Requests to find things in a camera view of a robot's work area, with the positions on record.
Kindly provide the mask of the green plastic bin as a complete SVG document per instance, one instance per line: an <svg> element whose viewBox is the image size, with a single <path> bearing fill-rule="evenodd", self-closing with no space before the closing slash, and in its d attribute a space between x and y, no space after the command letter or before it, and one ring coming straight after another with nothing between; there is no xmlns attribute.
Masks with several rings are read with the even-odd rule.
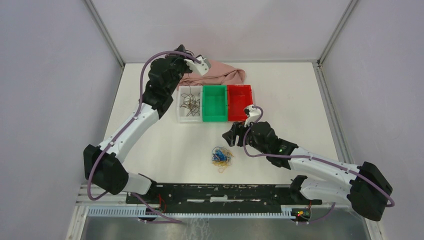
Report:
<svg viewBox="0 0 424 240"><path fill-rule="evenodd" d="M202 87L202 121L228 121L226 85L204 85Z"/></svg>

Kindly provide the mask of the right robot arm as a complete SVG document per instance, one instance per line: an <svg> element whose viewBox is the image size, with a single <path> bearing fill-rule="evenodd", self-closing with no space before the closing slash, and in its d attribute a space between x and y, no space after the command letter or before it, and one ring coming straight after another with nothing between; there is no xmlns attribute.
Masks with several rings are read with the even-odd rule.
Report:
<svg viewBox="0 0 424 240"><path fill-rule="evenodd" d="M230 147L250 146L272 165L300 172L289 187L295 204L320 200L350 206L357 214L379 222L386 208L393 207L393 188L376 165L334 161L279 138L268 122L234 122L222 138Z"/></svg>

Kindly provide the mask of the pink cloth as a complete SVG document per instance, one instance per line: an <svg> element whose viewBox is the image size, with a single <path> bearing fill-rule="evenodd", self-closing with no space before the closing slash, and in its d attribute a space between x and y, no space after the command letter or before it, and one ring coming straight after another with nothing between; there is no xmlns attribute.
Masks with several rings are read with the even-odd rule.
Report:
<svg viewBox="0 0 424 240"><path fill-rule="evenodd" d="M246 72L231 65L210 60L211 68L205 75L187 73L180 80L178 86L204 86L204 85L243 85Z"/></svg>

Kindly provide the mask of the clear plastic bin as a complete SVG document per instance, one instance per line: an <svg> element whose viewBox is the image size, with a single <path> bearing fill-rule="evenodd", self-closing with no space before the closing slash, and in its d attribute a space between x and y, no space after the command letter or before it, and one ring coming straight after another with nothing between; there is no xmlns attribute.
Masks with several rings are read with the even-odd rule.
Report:
<svg viewBox="0 0 424 240"><path fill-rule="evenodd" d="M176 116L179 123L200 123L202 119L203 87L180 86L177 90Z"/></svg>

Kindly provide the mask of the red plastic bin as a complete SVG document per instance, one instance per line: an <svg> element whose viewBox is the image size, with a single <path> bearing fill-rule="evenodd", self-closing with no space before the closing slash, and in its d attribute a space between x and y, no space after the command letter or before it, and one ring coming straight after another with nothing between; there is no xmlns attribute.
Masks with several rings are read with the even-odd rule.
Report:
<svg viewBox="0 0 424 240"><path fill-rule="evenodd" d="M253 104L250 85L227 85L228 121L242 122L247 119L245 107Z"/></svg>

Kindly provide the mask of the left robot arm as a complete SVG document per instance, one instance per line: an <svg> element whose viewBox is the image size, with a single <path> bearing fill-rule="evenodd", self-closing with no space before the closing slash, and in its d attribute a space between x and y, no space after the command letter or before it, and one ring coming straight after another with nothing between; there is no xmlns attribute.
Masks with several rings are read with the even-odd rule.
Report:
<svg viewBox="0 0 424 240"><path fill-rule="evenodd" d="M163 51L147 60L147 83L141 82L137 107L125 122L98 145L89 144L83 151L84 174L90 188L96 185L106 193L136 193L145 203L156 200L158 191L153 180L140 173L128 172L123 162L141 136L166 113L173 102L172 94L184 74L191 73L187 61L198 63L194 54L179 45L175 50Z"/></svg>

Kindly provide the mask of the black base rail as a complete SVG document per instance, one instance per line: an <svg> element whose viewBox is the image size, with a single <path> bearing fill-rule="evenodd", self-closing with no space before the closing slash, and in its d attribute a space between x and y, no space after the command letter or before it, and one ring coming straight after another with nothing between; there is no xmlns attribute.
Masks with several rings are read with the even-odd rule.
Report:
<svg viewBox="0 0 424 240"><path fill-rule="evenodd" d="M281 206L323 203L277 184L157 183L141 198L167 214L266 214L279 213Z"/></svg>

